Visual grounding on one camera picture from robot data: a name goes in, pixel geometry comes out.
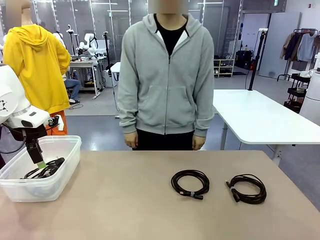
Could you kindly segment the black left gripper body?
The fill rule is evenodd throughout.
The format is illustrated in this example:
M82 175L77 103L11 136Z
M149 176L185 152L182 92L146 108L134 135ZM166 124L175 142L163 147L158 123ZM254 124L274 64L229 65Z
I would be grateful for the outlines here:
M37 128L13 128L11 134L16 141L22 142L24 137L26 137L26 143L39 141L40 138L47 135L47 130L45 127Z

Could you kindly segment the person's left hand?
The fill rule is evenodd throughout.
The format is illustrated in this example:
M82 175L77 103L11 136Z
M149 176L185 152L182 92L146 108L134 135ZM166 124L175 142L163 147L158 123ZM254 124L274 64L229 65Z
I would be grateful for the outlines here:
M203 147L203 145L205 144L205 142L206 142L205 137L193 135L193 137L192 137L192 150L193 151L200 150Z

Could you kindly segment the person's right hand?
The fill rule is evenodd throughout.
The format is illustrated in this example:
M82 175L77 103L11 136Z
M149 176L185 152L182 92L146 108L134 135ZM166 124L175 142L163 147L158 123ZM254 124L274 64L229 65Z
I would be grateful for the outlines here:
M138 133L136 131L131 133L125 133L124 141L128 147L136 149L138 147Z

